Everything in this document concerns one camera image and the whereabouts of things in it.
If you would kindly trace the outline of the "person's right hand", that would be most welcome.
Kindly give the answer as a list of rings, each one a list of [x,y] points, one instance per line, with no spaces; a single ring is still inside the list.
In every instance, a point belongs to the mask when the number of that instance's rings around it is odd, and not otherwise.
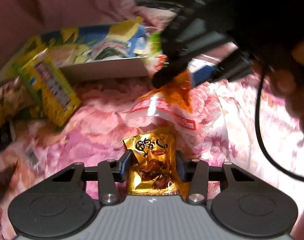
[[[292,57],[304,65],[304,41],[292,51]],[[304,133],[304,86],[296,84],[295,78],[288,70],[273,70],[267,76],[272,93],[285,100],[287,112],[299,120],[300,129]]]

